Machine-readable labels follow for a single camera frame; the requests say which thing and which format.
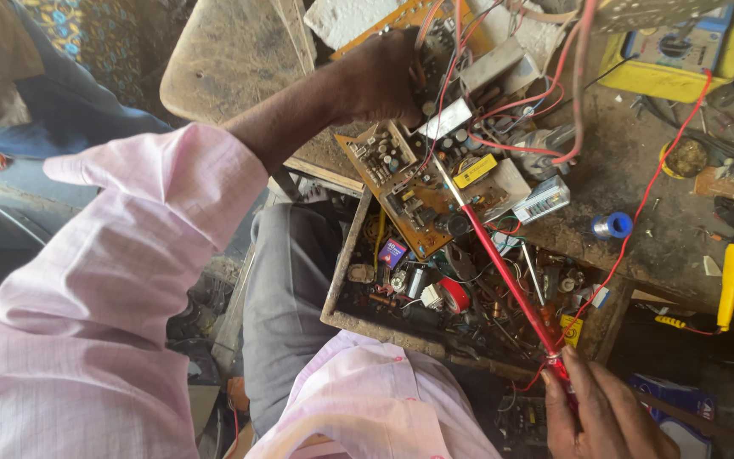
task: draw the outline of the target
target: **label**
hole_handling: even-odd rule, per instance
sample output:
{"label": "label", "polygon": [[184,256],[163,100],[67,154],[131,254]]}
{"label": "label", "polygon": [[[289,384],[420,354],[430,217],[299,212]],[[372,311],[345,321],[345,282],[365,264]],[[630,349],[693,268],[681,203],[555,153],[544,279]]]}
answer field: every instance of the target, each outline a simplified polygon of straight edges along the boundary
{"label": "label", "polygon": [[[563,328],[563,330],[568,326],[569,323],[573,320],[572,315],[563,314],[563,316],[559,319],[559,326]],[[565,344],[574,346],[576,348],[576,343],[579,342],[579,334],[582,332],[582,319],[578,318],[576,322],[573,323],[570,329],[565,332],[565,336],[563,339],[565,339]]]}
{"label": "label", "polygon": [[378,259],[385,262],[392,269],[398,264],[398,261],[404,256],[405,252],[407,252],[407,247],[398,244],[390,238],[384,244],[381,252],[378,253]]}
{"label": "label", "polygon": [[492,156],[492,153],[489,153],[481,158],[480,161],[472,164],[471,166],[469,166],[468,169],[452,178],[458,188],[465,188],[470,183],[480,178],[480,176],[484,175],[486,172],[491,171],[492,167],[495,167],[496,165],[497,161],[494,159],[494,156]]}

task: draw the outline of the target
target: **white foam block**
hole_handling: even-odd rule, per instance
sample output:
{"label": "white foam block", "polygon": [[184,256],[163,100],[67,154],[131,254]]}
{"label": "white foam block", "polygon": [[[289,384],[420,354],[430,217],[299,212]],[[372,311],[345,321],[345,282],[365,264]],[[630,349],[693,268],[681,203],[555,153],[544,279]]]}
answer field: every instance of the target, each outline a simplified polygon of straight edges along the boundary
{"label": "white foam block", "polygon": [[327,46],[338,50],[404,3],[404,0],[316,0],[304,21]]}

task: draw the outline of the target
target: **blue spool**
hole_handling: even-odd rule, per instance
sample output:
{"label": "blue spool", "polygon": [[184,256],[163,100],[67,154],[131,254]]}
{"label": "blue spool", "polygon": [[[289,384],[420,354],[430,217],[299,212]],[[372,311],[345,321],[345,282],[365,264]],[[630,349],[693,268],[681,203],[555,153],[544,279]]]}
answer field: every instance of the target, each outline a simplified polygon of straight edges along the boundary
{"label": "blue spool", "polygon": [[614,212],[611,215],[594,217],[590,230],[599,239],[626,238],[633,231],[633,220],[624,212]]}

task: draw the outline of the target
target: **blue patterned cloth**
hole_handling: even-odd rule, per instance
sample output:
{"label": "blue patterned cloth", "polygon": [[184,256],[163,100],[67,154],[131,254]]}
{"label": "blue patterned cloth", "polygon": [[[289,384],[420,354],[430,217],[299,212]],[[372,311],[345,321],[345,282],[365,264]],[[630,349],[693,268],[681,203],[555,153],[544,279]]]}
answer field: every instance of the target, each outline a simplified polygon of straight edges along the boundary
{"label": "blue patterned cloth", "polygon": [[56,49],[86,68],[122,104],[146,108],[140,41],[127,0],[16,0]]}

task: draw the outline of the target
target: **small box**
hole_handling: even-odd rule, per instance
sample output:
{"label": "small box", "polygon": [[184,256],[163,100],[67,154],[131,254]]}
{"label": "small box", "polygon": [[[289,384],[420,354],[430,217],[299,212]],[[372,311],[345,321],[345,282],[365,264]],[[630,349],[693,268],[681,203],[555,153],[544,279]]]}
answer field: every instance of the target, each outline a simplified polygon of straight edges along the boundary
{"label": "small box", "polygon": [[387,243],[384,244],[384,248],[378,253],[378,259],[390,266],[390,269],[394,268],[401,260],[401,257],[407,252],[407,247],[397,243],[396,241],[389,238]]}
{"label": "small box", "polygon": [[527,198],[514,206],[514,213],[523,224],[565,207],[571,202],[571,190],[559,176],[540,183]]}
{"label": "small box", "polygon": [[[715,419],[715,401],[707,392],[697,387],[679,385],[657,377],[634,373],[627,378],[627,383],[642,392],[656,397],[684,411],[697,414],[707,421]],[[668,416],[656,408],[645,405],[647,412],[661,430],[667,433],[681,450],[681,457],[697,457],[708,459],[712,450],[712,442],[695,427]]]}

